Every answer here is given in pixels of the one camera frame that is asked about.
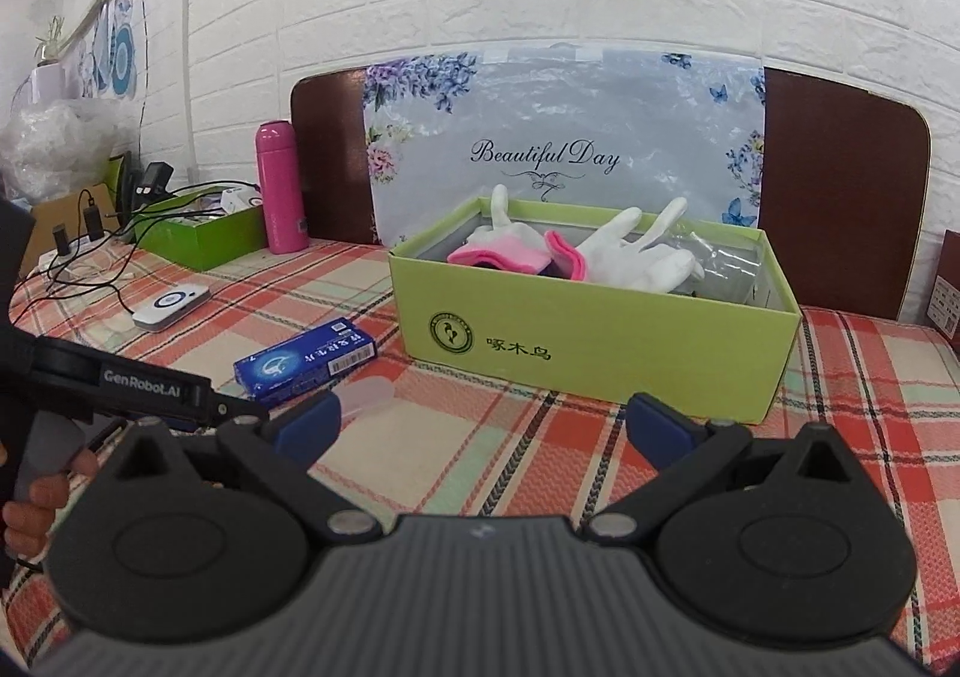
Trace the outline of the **person's left hand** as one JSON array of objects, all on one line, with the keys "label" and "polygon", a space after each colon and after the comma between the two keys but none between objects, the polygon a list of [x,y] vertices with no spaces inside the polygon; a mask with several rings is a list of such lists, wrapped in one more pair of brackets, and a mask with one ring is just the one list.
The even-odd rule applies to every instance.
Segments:
[{"label": "person's left hand", "polygon": [[55,516],[70,500],[70,476],[88,479],[99,471],[98,456],[85,448],[70,462],[66,471],[37,477],[23,501],[5,501],[2,507],[3,544],[8,555],[34,558],[47,546]]}]

